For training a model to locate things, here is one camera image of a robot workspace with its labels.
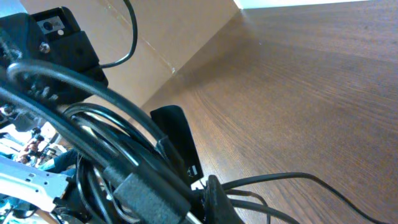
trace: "wooden surface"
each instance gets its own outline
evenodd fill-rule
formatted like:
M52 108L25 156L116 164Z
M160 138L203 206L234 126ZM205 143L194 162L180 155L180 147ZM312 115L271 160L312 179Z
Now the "wooden surface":
M242 11L144 109L180 105L205 174L221 182L308 172L372 217L398 223L397 7ZM367 223L309 180L243 189L300 223ZM248 223L265 220L239 214Z

